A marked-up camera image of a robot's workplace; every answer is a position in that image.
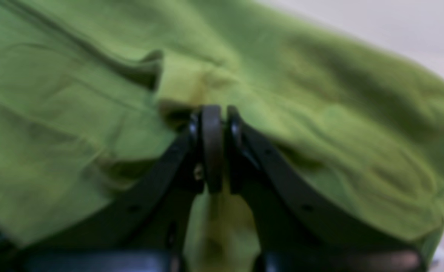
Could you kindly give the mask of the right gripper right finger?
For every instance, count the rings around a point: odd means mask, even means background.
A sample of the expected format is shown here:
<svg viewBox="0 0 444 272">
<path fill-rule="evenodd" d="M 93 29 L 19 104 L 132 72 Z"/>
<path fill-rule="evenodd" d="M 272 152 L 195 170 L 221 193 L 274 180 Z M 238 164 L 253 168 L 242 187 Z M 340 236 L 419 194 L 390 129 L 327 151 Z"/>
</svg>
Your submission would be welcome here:
<svg viewBox="0 0 444 272">
<path fill-rule="evenodd" d="M 254 272 L 425 272 L 414 246 L 338 208 L 301 178 L 235 106 L 227 109 L 231 193 L 250 207 Z"/>
</svg>

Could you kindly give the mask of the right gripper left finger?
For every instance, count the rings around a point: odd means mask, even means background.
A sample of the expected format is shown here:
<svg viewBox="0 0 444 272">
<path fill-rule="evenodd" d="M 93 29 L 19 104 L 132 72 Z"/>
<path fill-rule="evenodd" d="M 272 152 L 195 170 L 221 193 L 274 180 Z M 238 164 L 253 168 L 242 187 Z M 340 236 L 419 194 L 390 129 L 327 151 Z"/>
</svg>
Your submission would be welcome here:
<svg viewBox="0 0 444 272">
<path fill-rule="evenodd" d="M 221 108 L 205 105 L 131 189 L 22 254 L 24 272 L 182 272 L 193 200 L 223 177 Z"/>
</svg>

